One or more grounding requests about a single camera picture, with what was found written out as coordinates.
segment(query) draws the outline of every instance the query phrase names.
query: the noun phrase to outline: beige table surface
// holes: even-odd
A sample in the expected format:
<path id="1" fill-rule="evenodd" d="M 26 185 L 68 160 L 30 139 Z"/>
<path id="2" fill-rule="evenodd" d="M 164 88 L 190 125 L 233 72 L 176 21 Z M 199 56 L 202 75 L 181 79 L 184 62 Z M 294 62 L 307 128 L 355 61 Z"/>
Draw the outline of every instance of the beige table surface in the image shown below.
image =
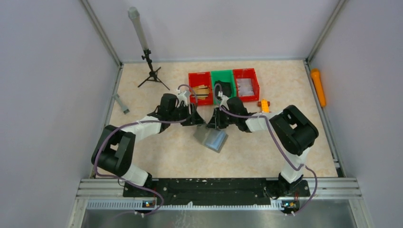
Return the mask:
<path id="1" fill-rule="evenodd" d="M 120 126 L 142 119 L 155 109 L 164 93 L 175 93 L 178 85 L 187 83 L 190 72 L 255 68 L 260 98 L 270 101 L 272 112 L 293 104 L 318 128 L 319 137 L 308 155 L 307 165 L 319 177 L 337 176 L 301 60 L 154 63 L 154 67 L 162 67 L 158 76 L 171 90 L 155 82 L 137 88 L 148 77 L 149 68 L 146 63 L 125 64 L 118 94 L 130 112 L 123 114 L 115 102 L 110 124 Z M 257 102 L 244 104 L 249 112 L 260 111 Z M 213 106 L 199 106 L 198 112 L 208 122 Z M 172 124 L 163 133 L 138 142 L 132 163 L 156 178 L 238 178 L 277 177 L 285 162 L 268 132 L 244 133 L 231 125 L 225 130 L 229 136 L 224 147 L 216 153 L 199 144 L 193 137 L 194 131 L 195 126 Z M 305 170 L 305 176 L 312 174 Z"/>

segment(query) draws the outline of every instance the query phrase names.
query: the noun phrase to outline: wire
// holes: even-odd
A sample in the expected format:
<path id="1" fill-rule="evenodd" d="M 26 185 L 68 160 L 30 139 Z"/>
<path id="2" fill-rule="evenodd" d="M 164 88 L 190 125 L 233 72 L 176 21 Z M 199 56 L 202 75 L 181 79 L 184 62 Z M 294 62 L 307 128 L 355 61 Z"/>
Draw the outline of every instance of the wire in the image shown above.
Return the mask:
<path id="1" fill-rule="evenodd" d="M 219 83 L 215 84 L 215 86 L 214 86 L 214 88 L 213 88 L 213 99 L 214 99 L 214 101 L 215 101 L 216 104 L 220 104 L 219 101 L 218 101 L 218 99 L 217 99 L 217 97 L 216 97 L 216 95 L 215 95 L 215 90 L 216 90 L 217 87 L 220 88 L 220 92 L 222 91 L 221 85 L 220 85 Z M 312 200 L 312 198 L 314 197 L 314 195 L 315 195 L 315 193 L 316 193 L 316 190 L 317 190 L 317 176 L 316 176 L 316 173 L 315 173 L 312 169 L 308 168 L 305 164 L 300 164 L 298 167 L 295 167 L 295 166 L 294 166 L 294 164 L 291 162 L 291 160 L 290 160 L 290 159 L 287 157 L 287 155 L 284 153 L 284 151 L 283 151 L 283 149 L 281 148 L 280 144 L 278 143 L 276 137 L 274 137 L 274 133 L 273 133 L 271 127 L 270 127 L 269 119 L 267 118 L 267 116 L 265 116 L 265 115 L 255 115 L 255 116 L 252 116 L 252 115 L 237 115 L 237 114 L 230 113 L 229 111 L 226 110 L 226 108 L 223 108 L 221 105 L 218 105 L 218 107 L 219 107 L 220 110 L 223 111 L 224 113 L 226 113 L 226 114 L 228 114 L 228 115 L 231 115 L 231 116 L 234 116 L 234 117 L 237 117 L 237 118 L 244 118 L 244 119 L 255 118 L 255 119 L 257 119 L 257 118 L 262 118 L 262 117 L 263 117 L 263 118 L 265 119 L 265 122 L 266 122 L 266 125 L 267 125 L 267 129 L 269 130 L 270 136 L 271 136 L 271 138 L 272 138 L 273 141 L 274 141 L 274 144 L 276 144 L 277 149 L 280 151 L 281 155 L 283 155 L 284 159 L 285 159 L 285 160 L 287 161 L 287 163 L 292 167 L 292 169 L 295 170 L 295 171 L 300 171 L 300 170 L 302 169 L 302 167 L 305 166 L 305 168 L 306 168 L 307 170 L 309 170 L 311 173 L 314 174 L 314 177 L 315 177 L 315 188 L 314 188 L 314 191 L 313 191 L 313 193 L 311 194 L 311 196 L 309 197 L 308 201 L 299 209 L 299 211 L 301 211 L 301 209 L 303 209 L 303 208 Z"/>
<path id="2" fill-rule="evenodd" d="M 191 88 L 189 85 L 186 85 L 186 84 L 182 84 L 182 85 L 178 86 L 178 89 L 180 89 L 182 86 L 188 87 L 189 90 L 190 90 L 193 94 L 196 94 L 195 91 L 193 90 L 193 88 Z M 154 191 L 154 190 L 152 190 L 152 189 L 149 189 L 149 188 L 145 188 L 145 187 L 136 185 L 136 184 L 132 183 L 131 181 L 125 180 L 124 178 L 118 177 L 118 176 L 116 176 L 116 175 L 109 175 L 109 174 L 101 174 L 101 173 L 99 173 L 99 172 L 98 172 L 98 160 L 99 160 L 99 156 L 101 155 L 101 151 L 104 150 L 104 148 L 106 147 L 106 144 L 108 143 L 108 141 L 110 140 L 110 138 L 112 137 L 112 135 L 114 135 L 116 132 L 118 132 L 118 131 L 121 130 L 122 128 L 125 128 L 125 127 L 128 127 L 128 126 L 134 126 L 134 125 L 138 125 L 138 124 L 143 124 L 143 123 L 144 123 L 144 124 L 145 124 L 145 123 L 162 123 L 162 124 L 172 124 L 172 123 L 173 123 L 173 124 L 179 124 L 179 123 L 183 123 L 183 122 L 187 121 L 189 118 L 191 118 L 191 117 L 196 113 L 196 110 L 197 110 L 197 103 L 198 103 L 198 100 L 197 100 L 197 97 L 195 96 L 195 108 L 194 108 L 193 112 L 192 112 L 186 119 L 183 119 L 183 120 L 178 120 L 178 121 L 144 120 L 144 121 L 141 121 L 141 122 L 140 122 L 140 121 L 137 121 L 137 122 L 134 122 L 134 123 L 127 123 L 127 124 L 124 124 L 124 125 L 122 125 L 122 126 L 120 126 L 120 127 L 117 127 L 116 129 L 114 129 L 114 130 L 105 138 L 105 140 L 102 142 L 101 146 L 99 147 L 98 152 L 96 153 L 96 157 L 95 157 L 95 161 L 94 161 L 94 173 L 95 173 L 97 176 L 99 176 L 99 177 L 111 177 L 111 178 L 117 178 L 118 180 L 123 180 L 123 181 L 125 181 L 126 183 L 132 185 L 133 187 L 136 187 L 136 188 L 138 188 L 138 189 L 142 189 L 142 190 L 145 190 L 145 191 L 154 193 L 155 195 L 157 195 L 157 196 L 161 199 L 161 204 L 160 204 L 156 209 L 154 209 L 154 210 L 152 210 L 152 211 L 150 211 L 150 212 L 148 212 L 148 213 L 145 213 L 144 216 L 152 215 L 152 214 L 154 214 L 159 208 L 161 208 L 161 207 L 163 206 L 163 204 L 164 204 L 164 198 L 162 197 L 162 195 L 161 195 L 160 193 L 158 193 L 158 192 L 156 192 L 156 191 Z M 123 213 L 123 212 L 122 212 L 122 213 L 120 213 L 120 214 L 114 216 L 113 218 L 116 218 L 116 217 L 118 217 L 118 216 L 120 216 L 120 215 L 123 215 L 123 214 L 126 214 L 126 213 Z"/>

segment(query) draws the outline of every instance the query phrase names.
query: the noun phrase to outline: gray wall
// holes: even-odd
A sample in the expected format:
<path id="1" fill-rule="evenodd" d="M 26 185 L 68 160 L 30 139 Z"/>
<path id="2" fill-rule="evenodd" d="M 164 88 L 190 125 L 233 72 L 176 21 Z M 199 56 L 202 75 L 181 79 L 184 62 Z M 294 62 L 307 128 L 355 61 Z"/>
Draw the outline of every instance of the gray wall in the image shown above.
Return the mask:
<path id="1" fill-rule="evenodd" d="M 345 169 L 377 227 L 401 227 L 403 1 L 349 1 L 313 62 Z"/>
<path id="2" fill-rule="evenodd" d="M 127 16 L 140 12 L 155 60 L 305 58 L 337 0 L 89 0 L 122 61 L 143 53 Z"/>
<path id="3" fill-rule="evenodd" d="M 0 227 L 67 225 L 116 73 L 78 0 L 0 2 Z"/>

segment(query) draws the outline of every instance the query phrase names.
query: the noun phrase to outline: orange cylindrical object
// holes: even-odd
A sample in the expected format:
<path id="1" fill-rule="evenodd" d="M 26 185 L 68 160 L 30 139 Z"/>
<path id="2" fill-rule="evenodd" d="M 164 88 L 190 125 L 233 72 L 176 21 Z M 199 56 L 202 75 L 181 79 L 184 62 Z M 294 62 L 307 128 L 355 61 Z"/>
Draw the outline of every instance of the orange cylindrical object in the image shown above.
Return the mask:
<path id="1" fill-rule="evenodd" d="M 325 93 L 323 92 L 323 87 L 322 83 L 320 82 L 320 72 L 318 69 L 312 69 L 311 70 L 311 77 L 312 81 L 314 82 L 315 89 L 316 89 L 316 94 L 317 98 L 319 99 L 319 103 L 321 107 L 326 106 L 326 99 L 325 99 Z"/>

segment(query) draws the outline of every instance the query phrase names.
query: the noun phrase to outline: tripod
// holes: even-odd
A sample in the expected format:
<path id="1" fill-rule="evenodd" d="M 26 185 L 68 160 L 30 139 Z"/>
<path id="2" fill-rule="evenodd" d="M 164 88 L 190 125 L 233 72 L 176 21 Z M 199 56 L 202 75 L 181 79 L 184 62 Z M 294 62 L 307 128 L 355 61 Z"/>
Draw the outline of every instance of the tripod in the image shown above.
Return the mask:
<path id="1" fill-rule="evenodd" d="M 143 60 L 147 60 L 148 63 L 148 67 L 150 68 L 150 75 L 148 76 L 148 78 L 146 78 L 138 87 L 142 86 L 146 81 L 150 81 L 150 82 L 159 82 L 162 83 L 168 90 L 170 90 L 165 84 L 164 82 L 161 81 L 161 79 L 158 78 L 158 71 L 161 69 L 161 67 L 159 67 L 157 70 L 154 71 L 153 69 L 153 65 L 151 64 L 153 61 L 150 59 L 150 54 L 151 51 L 149 49 L 144 51 L 144 56 L 141 56 L 141 58 L 143 58 Z"/>

